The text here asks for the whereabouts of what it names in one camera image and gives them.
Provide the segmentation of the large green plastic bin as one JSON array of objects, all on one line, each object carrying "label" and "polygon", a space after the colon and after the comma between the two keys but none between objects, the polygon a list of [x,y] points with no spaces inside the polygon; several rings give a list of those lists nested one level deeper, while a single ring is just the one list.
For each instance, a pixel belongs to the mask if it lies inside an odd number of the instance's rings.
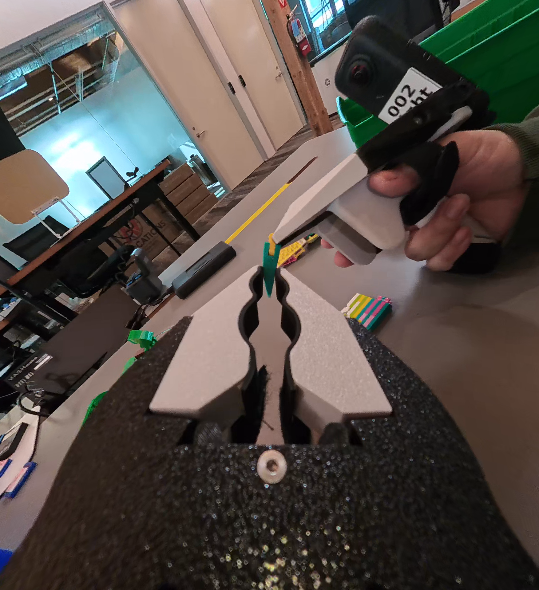
[{"label": "large green plastic bin", "polygon": [[539,105],[539,1],[485,1],[421,47],[485,90],[498,123]]}]

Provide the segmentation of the yellow tape strip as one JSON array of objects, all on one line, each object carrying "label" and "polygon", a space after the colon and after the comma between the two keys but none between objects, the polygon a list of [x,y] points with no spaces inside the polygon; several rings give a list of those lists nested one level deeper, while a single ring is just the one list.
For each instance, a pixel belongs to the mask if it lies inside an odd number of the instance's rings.
[{"label": "yellow tape strip", "polygon": [[241,232],[243,232],[251,223],[259,217],[290,185],[292,181],[282,185],[263,205],[251,214],[241,226],[239,226],[228,238],[224,240],[225,244],[230,244]]}]

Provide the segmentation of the teal lego piece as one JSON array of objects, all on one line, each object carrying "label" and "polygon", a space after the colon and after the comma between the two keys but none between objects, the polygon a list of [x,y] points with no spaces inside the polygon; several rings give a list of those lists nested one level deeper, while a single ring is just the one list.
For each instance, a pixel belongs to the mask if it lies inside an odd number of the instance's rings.
[{"label": "teal lego piece", "polygon": [[280,254],[280,249],[278,253],[274,257],[270,257],[267,255],[267,241],[264,244],[264,253],[262,259],[262,268],[264,274],[264,286],[265,292],[267,297],[271,297],[273,291],[273,284],[275,281],[275,273],[278,267],[278,259]]}]

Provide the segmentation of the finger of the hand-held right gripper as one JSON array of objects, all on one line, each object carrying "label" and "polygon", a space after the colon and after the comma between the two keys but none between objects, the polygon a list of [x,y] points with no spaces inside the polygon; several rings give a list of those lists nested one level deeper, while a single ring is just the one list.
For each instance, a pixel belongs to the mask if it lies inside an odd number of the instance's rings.
[{"label": "finger of the hand-held right gripper", "polygon": [[326,216],[320,221],[318,235],[354,265],[366,266],[381,252],[337,216]]},{"label": "finger of the hand-held right gripper", "polygon": [[393,250],[405,240],[400,215],[401,197],[373,192],[369,174],[355,153],[347,157],[296,199],[273,232],[280,246],[288,246],[310,233],[318,223],[337,216],[381,250]]}]

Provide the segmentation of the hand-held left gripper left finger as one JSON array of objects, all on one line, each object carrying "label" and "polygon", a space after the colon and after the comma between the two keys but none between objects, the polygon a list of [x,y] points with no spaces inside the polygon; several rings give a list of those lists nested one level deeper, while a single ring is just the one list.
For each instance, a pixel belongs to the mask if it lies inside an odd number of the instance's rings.
[{"label": "hand-held left gripper left finger", "polygon": [[251,335],[263,291],[262,268],[252,267],[192,315],[149,404],[152,413],[216,425],[233,443],[256,443],[268,373],[257,365]]}]

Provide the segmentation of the printed cardboard box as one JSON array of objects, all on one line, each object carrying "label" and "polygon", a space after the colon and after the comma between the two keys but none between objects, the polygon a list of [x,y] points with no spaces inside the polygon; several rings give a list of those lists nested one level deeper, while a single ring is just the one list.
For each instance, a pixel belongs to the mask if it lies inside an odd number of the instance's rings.
[{"label": "printed cardboard box", "polygon": [[139,204],[140,200],[134,199],[131,205],[126,206],[108,222],[107,226],[115,230],[110,240],[117,246],[131,245],[142,248],[148,255],[155,257],[168,247],[168,242],[178,238],[184,229],[157,199],[142,211],[151,224],[139,215],[128,219],[128,214],[137,210]]}]

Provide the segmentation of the yellow lego building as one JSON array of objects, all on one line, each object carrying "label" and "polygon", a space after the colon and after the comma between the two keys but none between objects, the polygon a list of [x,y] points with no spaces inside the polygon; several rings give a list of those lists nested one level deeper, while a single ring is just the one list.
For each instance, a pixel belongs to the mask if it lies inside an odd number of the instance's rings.
[{"label": "yellow lego building", "polygon": [[303,256],[307,252],[308,247],[317,240],[319,240],[319,235],[317,233],[312,233],[304,236],[303,238],[293,242],[288,246],[281,247],[278,259],[278,268],[282,268],[296,262],[299,257]]}]

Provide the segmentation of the white recycling bin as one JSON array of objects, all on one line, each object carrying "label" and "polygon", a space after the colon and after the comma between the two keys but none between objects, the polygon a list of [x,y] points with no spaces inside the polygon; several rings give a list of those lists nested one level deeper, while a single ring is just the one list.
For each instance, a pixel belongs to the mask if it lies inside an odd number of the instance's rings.
[{"label": "white recycling bin", "polygon": [[337,111],[337,97],[342,96],[345,98],[345,96],[337,90],[334,83],[334,76],[346,47],[347,43],[345,42],[338,48],[319,56],[311,65],[319,94],[335,130],[344,126]]}]

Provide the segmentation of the black flat device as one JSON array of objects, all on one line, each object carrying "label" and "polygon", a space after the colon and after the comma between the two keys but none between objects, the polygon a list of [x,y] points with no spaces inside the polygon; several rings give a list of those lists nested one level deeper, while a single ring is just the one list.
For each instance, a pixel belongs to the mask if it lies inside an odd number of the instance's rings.
[{"label": "black flat device", "polygon": [[95,365],[108,360],[127,340],[127,324],[139,305],[112,287],[82,310],[47,343],[4,376],[18,392],[25,386],[66,393]]}]

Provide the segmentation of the stack of cardboard boxes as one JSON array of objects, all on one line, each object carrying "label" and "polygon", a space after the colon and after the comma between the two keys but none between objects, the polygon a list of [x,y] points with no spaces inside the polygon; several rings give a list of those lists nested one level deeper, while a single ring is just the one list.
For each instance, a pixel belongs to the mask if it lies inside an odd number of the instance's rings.
[{"label": "stack of cardboard boxes", "polygon": [[190,224],[197,222],[218,202],[214,193],[187,163],[166,174],[158,186]]}]

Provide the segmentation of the computer monitor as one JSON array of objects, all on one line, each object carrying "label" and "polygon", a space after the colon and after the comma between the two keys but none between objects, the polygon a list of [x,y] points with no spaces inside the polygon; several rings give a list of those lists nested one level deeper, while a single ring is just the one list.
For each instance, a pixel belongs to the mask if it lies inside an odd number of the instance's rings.
[{"label": "computer monitor", "polygon": [[92,182],[113,201],[129,188],[129,183],[114,168],[111,162],[102,157],[86,170]]}]

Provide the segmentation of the green articulated plastic toy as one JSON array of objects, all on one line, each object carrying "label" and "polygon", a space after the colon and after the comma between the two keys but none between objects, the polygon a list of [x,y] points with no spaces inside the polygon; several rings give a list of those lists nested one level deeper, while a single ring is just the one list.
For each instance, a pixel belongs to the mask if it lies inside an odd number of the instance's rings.
[{"label": "green articulated plastic toy", "polygon": [[[124,375],[131,366],[135,365],[139,358],[142,357],[145,353],[151,350],[157,343],[157,339],[155,334],[152,331],[147,330],[131,330],[129,332],[127,342],[132,343],[140,348],[140,350],[131,358],[129,358],[122,370],[121,375]],[[108,393],[108,390],[103,391],[99,395],[97,395],[92,402],[90,402],[86,414],[83,418],[83,422],[81,423],[84,425],[99,403],[102,401],[103,397]]]}]

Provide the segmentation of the beige flat board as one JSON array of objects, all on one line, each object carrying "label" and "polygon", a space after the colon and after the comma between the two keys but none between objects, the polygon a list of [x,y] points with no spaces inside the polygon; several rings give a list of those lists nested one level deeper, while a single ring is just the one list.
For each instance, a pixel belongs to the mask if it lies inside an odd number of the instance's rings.
[{"label": "beige flat board", "polygon": [[16,225],[69,195],[68,184],[37,151],[0,160],[0,216]]}]

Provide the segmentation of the blue card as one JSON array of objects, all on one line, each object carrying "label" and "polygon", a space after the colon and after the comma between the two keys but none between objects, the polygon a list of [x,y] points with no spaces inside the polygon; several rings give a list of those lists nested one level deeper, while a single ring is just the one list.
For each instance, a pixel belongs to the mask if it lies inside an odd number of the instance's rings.
[{"label": "blue card", "polygon": [[35,461],[29,461],[25,463],[22,469],[19,471],[18,475],[16,475],[15,479],[9,484],[4,492],[5,498],[15,498],[19,491],[22,489],[26,481],[29,479],[29,476],[33,473],[36,469],[37,463]]}]

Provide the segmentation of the black office chair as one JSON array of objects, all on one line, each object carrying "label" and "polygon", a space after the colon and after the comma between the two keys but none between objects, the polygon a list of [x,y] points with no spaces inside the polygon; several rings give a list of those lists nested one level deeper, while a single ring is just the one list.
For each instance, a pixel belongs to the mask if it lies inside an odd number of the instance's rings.
[{"label": "black office chair", "polygon": [[69,227],[48,215],[11,241],[3,243],[2,247],[25,262],[31,262],[57,243],[69,230]]}]

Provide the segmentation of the wooden pillar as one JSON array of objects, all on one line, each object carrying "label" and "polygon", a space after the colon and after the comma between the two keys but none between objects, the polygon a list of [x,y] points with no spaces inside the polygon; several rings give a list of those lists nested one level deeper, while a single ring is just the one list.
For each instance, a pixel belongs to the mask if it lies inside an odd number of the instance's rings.
[{"label": "wooden pillar", "polygon": [[302,55],[290,31],[288,1],[262,1],[273,34],[288,68],[310,129],[316,136],[332,132],[333,127],[320,96],[315,77],[306,56]]}]

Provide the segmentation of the white door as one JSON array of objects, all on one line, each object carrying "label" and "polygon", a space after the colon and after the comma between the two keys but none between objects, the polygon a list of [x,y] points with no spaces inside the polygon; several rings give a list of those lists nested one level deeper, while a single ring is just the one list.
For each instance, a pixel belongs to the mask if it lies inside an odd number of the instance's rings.
[{"label": "white door", "polygon": [[304,119],[260,1],[179,4],[262,158],[272,157]]}]

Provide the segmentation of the black rectangular case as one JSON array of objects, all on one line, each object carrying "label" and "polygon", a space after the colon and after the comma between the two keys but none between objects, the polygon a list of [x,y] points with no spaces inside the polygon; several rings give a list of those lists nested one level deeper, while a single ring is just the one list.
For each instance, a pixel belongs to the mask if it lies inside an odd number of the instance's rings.
[{"label": "black rectangular case", "polygon": [[171,282],[173,293],[179,299],[188,298],[235,257],[236,251],[231,245],[224,241],[218,242],[205,255],[173,279]]}]

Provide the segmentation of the wooden office desk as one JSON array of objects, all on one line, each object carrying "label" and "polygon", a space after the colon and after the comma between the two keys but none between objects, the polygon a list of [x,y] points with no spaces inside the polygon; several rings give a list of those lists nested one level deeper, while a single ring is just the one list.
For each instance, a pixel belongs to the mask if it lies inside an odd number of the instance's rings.
[{"label": "wooden office desk", "polygon": [[198,241],[201,237],[200,234],[163,191],[162,185],[167,186],[170,182],[164,180],[164,171],[169,166],[169,159],[163,159],[153,170],[125,189],[121,195],[103,205],[96,213],[73,228],[48,250],[28,262],[23,269],[6,281],[6,285],[0,285],[0,298],[4,297],[7,292],[11,292],[15,296],[16,290],[29,293],[30,281],[40,271],[53,273],[56,263],[71,252],[74,247],[86,246],[90,241],[93,241],[95,247],[98,247],[117,232],[118,225],[125,224],[121,213],[124,212],[126,217],[132,220],[139,217],[143,210],[155,201],[162,203],[175,222],[194,242]]}]

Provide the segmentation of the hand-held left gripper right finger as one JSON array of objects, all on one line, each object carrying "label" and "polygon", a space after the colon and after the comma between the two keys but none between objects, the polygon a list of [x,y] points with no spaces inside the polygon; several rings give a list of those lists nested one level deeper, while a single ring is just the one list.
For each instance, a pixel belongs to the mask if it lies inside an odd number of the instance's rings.
[{"label": "hand-held left gripper right finger", "polygon": [[286,270],[276,273],[289,339],[279,395],[286,444],[308,444],[331,424],[386,418],[393,409],[347,319]]}]

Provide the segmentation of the person's right hand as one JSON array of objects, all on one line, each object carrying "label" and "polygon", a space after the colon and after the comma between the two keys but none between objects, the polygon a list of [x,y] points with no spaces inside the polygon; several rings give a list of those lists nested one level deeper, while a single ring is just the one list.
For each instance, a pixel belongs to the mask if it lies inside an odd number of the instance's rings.
[{"label": "person's right hand", "polygon": [[527,184],[516,142],[500,130],[455,132],[438,141],[454,142],[459,167],[448,196],[427,224],[411,226],[405,255],[426,262],[433,271],[448,271],[472,242],[464,225],[466,215],[476,220],[495,241],[506,238],[520,213]]}]

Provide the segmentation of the striped lego assembly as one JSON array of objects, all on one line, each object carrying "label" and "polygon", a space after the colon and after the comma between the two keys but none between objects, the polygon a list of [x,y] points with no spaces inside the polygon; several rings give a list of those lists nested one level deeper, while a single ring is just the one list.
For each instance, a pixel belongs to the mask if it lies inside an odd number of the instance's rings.
[{"label": "striped lego assembly", "polygon": [[348,319],[354,319],[368,331],[374,332],[392,313],[392,301],[388,297],[371,297],[355,294],[341,310]]}]

